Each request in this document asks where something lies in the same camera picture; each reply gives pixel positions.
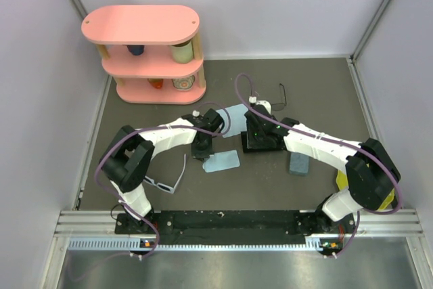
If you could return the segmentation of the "light blue cleaning cloth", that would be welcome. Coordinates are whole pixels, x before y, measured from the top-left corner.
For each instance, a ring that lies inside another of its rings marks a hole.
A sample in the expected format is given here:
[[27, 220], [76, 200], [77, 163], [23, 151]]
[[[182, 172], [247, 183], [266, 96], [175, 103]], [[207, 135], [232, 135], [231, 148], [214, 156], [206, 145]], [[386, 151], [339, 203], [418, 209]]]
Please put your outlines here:
[[240, 159], [237, 151], [230, 150], [226, 152], [215, 153], [203, 163], [202, 168], [206, 173], [214, 173], [218, 171], [234, 169], [239, 166]]
[[[223, 138], [233, 137], [240, 135], [241, 132], [247, 130], [246, 127], [246, 117], [244, 116], [247, 113], [248, 109], [243, 104], [238, 104], [234, 106], [230, 106], [228, 108], [217, 110], [217, 112], [221, 115], [225, 122], [225, 126], [223, 128]], [[228, 119], [226, 113], [229, 114], [231, 126], [228, 127]]]

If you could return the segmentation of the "blue grey glasses case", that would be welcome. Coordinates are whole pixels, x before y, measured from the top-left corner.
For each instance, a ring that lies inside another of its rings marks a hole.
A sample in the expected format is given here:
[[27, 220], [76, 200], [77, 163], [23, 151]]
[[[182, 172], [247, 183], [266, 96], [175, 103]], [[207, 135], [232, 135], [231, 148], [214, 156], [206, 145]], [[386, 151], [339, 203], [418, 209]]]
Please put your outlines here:
[[292, 152], [290, 154], [289, 173], [291, 175], [306, 176], [309, 172], [309, 157]]

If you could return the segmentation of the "white frame sunglasses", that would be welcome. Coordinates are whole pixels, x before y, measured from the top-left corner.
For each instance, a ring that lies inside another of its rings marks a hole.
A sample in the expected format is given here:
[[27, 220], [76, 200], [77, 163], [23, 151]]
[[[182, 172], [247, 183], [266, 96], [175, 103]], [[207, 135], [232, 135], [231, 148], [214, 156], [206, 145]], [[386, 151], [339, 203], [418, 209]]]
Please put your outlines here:
[[183, 155], [183, 165], [182, 165], [182, 169], [180, 171], [180, 173], [177, 175], [176, 179], [163, 179], [163, 180], [155, 180], [149, 176], [145, 176], [143, 179], [143, 182], [151, 185], [155, 188], [158, 188], [160, 191], [168, 193], [168, 194], [174, 194], [185, 174], [185, 170], [186, 170], [186, 165], [187, 165], [187, 154]]

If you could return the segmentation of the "black glasses case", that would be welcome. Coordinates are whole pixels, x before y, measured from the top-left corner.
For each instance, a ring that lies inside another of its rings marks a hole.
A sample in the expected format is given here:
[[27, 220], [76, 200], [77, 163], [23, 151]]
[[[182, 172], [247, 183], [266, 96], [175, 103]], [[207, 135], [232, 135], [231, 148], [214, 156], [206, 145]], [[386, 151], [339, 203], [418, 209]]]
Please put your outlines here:
[[245, 154], [249, 153], [260, 153], [260, 152], [280, 152], [285, 151], [283, 148], [249, 148], [248, 146], [243, 146], [242, 151]]

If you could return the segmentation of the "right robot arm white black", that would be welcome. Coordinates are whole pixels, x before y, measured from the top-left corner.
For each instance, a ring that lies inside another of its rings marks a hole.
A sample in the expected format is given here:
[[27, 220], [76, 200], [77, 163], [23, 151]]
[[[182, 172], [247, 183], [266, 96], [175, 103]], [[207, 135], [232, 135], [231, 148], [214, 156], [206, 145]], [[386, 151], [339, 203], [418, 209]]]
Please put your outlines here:
[[277, 121], [264, 103], [252, 105], [244, 116], [244, 152], [285, 150], [314, 158], [346, 175], [347, 186], [328, 196], [314, 212], [313, 223], [321, 231], [333, 231], [343, 218], [362, 209], [377, 211], [401, 179], [376, 139], [345, 141], [291, 118]]

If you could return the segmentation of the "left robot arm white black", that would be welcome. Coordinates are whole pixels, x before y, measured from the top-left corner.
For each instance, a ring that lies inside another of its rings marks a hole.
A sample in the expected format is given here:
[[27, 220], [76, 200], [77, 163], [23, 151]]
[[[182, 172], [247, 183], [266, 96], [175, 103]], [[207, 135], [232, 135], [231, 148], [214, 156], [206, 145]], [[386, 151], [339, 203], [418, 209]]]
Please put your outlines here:
[[194, 111], [157, 127], [123, 126], [101, 157], [97, 172], [103, 172], [114, 187], [114, 195], [131, 216], [131, 226], [147, 232], [154, 220], [143, 181], [152, 159], [175, 147], [190, 145], [192, 158], [205, 161], [214, 154], [213, 138], [229, 127], [230, 122], [213, 109], [203, 115]]

